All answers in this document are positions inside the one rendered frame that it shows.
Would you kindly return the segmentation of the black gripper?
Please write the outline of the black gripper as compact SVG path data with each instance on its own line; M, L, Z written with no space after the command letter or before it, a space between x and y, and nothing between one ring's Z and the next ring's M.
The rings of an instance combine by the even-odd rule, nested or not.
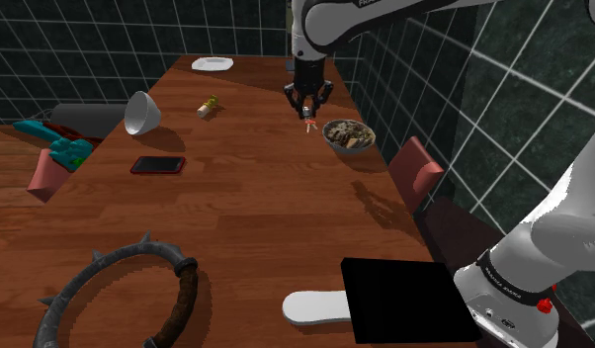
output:
M315 118L318 109L328 101L334 88L331 81L324 80L325 59L303 60L296 57L294 63L294 83L286 85L284 93L300 119L304 118L304 97L312 95L310 116Z

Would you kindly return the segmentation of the grey patterned bowl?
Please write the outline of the grey patterned bowl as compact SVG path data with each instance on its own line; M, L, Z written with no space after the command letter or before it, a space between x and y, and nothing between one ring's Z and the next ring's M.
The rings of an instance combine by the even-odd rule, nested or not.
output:
M322 129L326 143L341 154L357 154L371 147L376 140L374 131L367 125L348 119L333 120Z

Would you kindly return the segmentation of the small beige and green bottle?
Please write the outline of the small beige and green bottle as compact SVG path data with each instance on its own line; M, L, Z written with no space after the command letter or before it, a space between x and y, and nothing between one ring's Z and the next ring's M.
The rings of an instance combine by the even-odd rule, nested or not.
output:
M197 109L197 115L200 118L204 118L214 107L218 104L218 97L216 95L210 95L206 102Z

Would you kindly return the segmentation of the white plate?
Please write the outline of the white plate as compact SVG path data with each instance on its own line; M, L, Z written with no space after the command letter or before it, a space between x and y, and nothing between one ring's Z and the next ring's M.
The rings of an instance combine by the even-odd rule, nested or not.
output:
M233 59L229 57L208 56L194 60L191 68L196 71L215 72L226 71L233 65Z

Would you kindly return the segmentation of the wooden table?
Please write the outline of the wooden table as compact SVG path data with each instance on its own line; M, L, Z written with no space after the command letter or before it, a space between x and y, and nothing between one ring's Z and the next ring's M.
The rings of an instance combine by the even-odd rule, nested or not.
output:
M32 348L46 307L92 260L140 241L178 245L199 293L174 348L368 348L349 323L289 324L284 298L339 290L344 257L430 253L375 149L337 155L290 108L280 58L221 73L180 58L151 89L162 113L115 129L0 252L0 348ZM210 95L218 104L204 118ZM140 156L183 156L178 174L131 174Z

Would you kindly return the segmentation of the red chair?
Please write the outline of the red chair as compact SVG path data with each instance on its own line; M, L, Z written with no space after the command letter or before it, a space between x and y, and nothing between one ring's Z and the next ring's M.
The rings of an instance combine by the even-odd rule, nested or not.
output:
M417 136L411 137L387 166L406 209L413 214L444 174Z

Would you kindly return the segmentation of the red phone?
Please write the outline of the red phone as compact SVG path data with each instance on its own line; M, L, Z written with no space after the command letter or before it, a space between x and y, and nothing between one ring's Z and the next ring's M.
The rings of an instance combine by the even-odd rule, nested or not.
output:
M183 156L140 156L132 165L131 174L178 174L186 158Z

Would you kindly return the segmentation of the white bowl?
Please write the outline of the white bowl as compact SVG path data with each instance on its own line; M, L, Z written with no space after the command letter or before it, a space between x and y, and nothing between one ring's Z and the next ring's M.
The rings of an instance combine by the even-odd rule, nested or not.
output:
M143 91L135 92L127 102L125 129L130 135L141 135L159 126L161 112L152 98Z

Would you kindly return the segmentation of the white oval dish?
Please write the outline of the white oval dish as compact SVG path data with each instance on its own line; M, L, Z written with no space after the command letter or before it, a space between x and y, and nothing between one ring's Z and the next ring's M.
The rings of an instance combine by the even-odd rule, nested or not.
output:
M347 322L351 313L345 291L299 291L282 304L285 319L294 325Z

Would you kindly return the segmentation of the grey chair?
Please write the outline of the grey chair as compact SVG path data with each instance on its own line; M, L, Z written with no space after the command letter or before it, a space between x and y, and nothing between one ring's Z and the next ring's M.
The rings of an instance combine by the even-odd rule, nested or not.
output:
M58 104L50 121L85 136L105 138L124 119L126 108L126 104Z

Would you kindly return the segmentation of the teal toy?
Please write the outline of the teal toy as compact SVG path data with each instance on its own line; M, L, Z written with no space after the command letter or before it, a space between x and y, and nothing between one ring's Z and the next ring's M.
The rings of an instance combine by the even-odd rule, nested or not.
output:
M100 137L85 136L76 130L35 120L13 123L17 131L49 141L49 156L69 172L74 172L103 141Z

